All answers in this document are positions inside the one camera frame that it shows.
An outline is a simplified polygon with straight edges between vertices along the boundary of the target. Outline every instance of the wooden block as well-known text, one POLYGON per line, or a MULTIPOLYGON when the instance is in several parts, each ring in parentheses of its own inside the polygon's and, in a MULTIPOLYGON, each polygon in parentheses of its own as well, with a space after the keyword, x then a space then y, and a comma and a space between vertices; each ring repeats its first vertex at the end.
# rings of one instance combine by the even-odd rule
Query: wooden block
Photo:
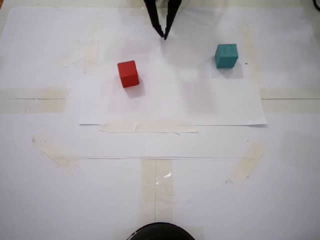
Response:
POLYGON ((118 63, 118 70, 123 88, 129 88, 140 84, 135 61, 118 63))
POLYGON ((215 52, 215 65, 217 69, 232 69, 238 60, 236 44, 219 44, 215 52))

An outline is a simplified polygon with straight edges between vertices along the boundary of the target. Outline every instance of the white table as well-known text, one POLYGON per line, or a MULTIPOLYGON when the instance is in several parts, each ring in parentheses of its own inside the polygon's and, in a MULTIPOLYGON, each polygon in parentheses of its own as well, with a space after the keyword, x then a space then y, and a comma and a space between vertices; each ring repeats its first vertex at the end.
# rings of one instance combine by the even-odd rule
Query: white table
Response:
MULTIPOLYGON (((311 1, 190 5, 302 6, 320 47, 320 14, 311 1)), ((5 0, 1 30, 10 8, 18 6, 140 8, 143 3, 5 0)), ((79 126, 67 111, 1 114, 0 239, 121 240, 154 221, 179 225, 199 240, 319 239, 320 99, 262 103, 268 126, 199 126, 199 133, 181 135, 107 134, 98 126, 79 126), (43 132, 81 158, 73 175, 56 168, 33 145, 33 134, 43 132), (261 161, 250 178, 228 182, 254 141, 267 145, 261 161), (123 152, 132 159, 103 159, 123 152), (140 160, 148 156, 194 159, 140 160)))

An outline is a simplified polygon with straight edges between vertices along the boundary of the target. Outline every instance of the teal cube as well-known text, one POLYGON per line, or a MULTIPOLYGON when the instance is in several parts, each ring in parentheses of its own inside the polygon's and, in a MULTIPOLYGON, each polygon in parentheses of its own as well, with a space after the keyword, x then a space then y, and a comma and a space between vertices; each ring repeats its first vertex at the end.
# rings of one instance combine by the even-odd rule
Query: teal cube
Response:
POLYGON ((238 60, 236 44, 219 44, 215 52, 215 65, 217 69, 232 69, 238 60))

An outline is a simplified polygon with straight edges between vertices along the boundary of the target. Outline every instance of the black circular object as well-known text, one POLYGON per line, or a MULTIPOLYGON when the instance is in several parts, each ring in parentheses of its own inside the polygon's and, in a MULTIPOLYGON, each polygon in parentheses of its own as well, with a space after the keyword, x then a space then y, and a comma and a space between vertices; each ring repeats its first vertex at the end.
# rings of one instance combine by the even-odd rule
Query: black circular object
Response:
POLYGON ((157 222, 137 230, 130 240, 195 240, 181 227, 170 223, 157 222))
POLYGON ((314 6, 315 6, 315 8, 318 10, 318 11, 320 11, 320 3, 318 3, 317 2, 317 0, 313 0, 313 4, 314 4, 314 6))

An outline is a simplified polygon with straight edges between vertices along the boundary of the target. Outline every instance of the tape strip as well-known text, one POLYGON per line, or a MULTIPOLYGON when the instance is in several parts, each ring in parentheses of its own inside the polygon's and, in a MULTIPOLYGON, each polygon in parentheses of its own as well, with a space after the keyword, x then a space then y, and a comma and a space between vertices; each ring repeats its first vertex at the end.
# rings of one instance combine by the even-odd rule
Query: tape strip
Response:
POLYGON ((141 194, 138 216, 138 224, 141 227, 154 223, 156 219, 156 168, 157 160, 141 160, 141 194))
POLYGON ((68 89, 63 87, 47 88, 1 88, 0 99, 19 100, 64 100, 68 95, 68 89))
POLYGON ((36 134, 32 138, 32 142, 49 158, 51 158, 59 167, 66 169, 73 175, 77 165, 75 159, 66 154, 61 146, 50 137, 44 134, 36 134))
POLYGON ((101 22, 102 18, 98 18, 95 20, 91 37, 89 39, 88 48, 85 54, 84 61, 84 73, 93 72, 96 69, 98 62, 98 48, 99 48, 99 40, 100 40, 100 31, 101 31, 101 22))
POLYGON ((141 160, 139 223, 172 223, 174 180, 171 160, 141 160))
POLYGON ((263 75, 260 64, 258 62, 258 55, 254 44, 254 39, 251 34, 250 26, 241 25, 238 26, 238 29, 240 30, 244 51, 249 62, 248 68, 250 73, 250 79, 258 84, 261 82, 263 75))
POLYGON ((0 114, 62 113, 65 107, 63 99, 0 99, 0 114))
POLYGON ((182 121, 123 121, 106 122, 100 131, 107 133, 197 133, 190 124, 182 121))
POLYGON ((229 176, 229 182, 238 184, 250 177, 264 155, 267 146, 260 142, 253 142, 249 150, 237 164, 229 176))
POLYGON ((173 224, 175 197, 172 160, 156 160, 155 219, 154 221, 173 224))
POLYGON ((320 88, 261 88, 262 100, 320 100, 320 88))
POLYGON ((263 100, 262 107, 273 114, 320 114, 320 100, 263 100))

